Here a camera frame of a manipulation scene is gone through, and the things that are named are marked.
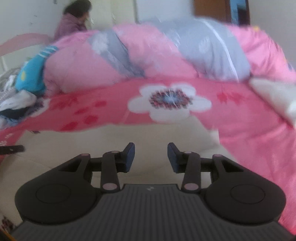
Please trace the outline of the beige zip hoodie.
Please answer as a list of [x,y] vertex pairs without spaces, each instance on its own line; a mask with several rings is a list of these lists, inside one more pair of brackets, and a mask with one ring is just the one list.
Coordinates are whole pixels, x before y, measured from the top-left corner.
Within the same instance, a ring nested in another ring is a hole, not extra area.
[[79,154],[97,158],[122,151],[129,143],[135,144],[135,158],[131,170],[119,174],[121,184],[181,184],[183,175],[174,173],[168,160],[169,143],[205,158],[231,157],[220,145],[218,131],[207,131],[195,117],[171,125],[108,125],[71,133],[25,131],[17,141],[25,151],[6,156],[1,163],[2,215],[19,225],[22,220],[14,198],[23,184]]

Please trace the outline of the pile of mixed clothes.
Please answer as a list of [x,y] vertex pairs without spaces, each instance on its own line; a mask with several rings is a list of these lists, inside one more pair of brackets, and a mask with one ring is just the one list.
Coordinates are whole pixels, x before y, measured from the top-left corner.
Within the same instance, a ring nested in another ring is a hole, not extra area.
[[13,68],[1,75],[1,129],[16,126],[34,112],[45,93],[43,80],[26,80],[26,73]]

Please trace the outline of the blue pillow with stripes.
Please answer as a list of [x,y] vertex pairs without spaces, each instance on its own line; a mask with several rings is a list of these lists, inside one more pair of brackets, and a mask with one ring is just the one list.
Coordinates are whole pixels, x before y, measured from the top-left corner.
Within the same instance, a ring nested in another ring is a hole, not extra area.
[[17,92],[25,90],[36,96],[43,96],[46,90],[44,84],[44,66],[47,59],[59,49],[56,46],[47,46],[35,57],[29,60],[20,70],[16,78]]

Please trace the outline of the pink white headboard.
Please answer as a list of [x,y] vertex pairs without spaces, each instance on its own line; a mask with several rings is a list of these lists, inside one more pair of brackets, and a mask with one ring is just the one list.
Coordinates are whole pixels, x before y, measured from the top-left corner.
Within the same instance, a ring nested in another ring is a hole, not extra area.
[[16,35],[15,37],[7,40],[1,45],[1,68],[3,71],[7,71],[8,67],[3,58],[4,55],[12,52],[27,48],[30,46],[49,44],[51,38],[48,35],[40,33],[27,33]]

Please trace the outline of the white folded garment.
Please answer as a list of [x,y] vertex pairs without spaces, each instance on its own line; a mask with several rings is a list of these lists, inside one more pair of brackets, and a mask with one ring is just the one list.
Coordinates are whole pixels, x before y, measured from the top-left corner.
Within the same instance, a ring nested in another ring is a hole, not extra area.
[[251,78],[249,86],[295,129],[295,84]]

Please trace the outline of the pink grey floral duvet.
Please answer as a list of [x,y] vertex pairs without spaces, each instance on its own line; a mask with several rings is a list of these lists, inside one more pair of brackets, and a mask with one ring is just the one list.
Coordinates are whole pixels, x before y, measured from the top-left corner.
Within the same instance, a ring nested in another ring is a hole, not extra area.
[[148,21],[76,32],[54,43],[44,65],[46,96],[105,87],[132,78],[251,76],[295,83],[295,70],[263,30],[211,18]]

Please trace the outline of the cream wardrobe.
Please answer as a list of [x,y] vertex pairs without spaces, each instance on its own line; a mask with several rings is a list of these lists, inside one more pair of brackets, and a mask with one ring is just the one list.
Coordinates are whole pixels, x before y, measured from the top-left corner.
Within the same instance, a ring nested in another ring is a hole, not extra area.
[[91,5],[86,21],[88,29],[104,30],[114,25],[137,21],[136,4],[133,0],[91,0]]

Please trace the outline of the woman in purple jacket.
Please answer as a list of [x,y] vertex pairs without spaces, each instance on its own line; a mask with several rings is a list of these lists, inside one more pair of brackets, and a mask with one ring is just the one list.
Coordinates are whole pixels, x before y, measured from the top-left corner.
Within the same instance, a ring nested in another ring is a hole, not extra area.
[[63,11],[62,18],[56,28],[54,41],[75,32],[86,31],[85,22],[89,18],[92,4],[88,0],[74,1]]

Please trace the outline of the brown wooden door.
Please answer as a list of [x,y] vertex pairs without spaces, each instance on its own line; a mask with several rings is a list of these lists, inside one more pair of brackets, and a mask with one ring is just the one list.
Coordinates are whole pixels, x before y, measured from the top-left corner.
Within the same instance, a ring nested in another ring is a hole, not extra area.
[[206,16],[235,25],[250,25],[249,4],[246,0],[194,0],[194,15]]

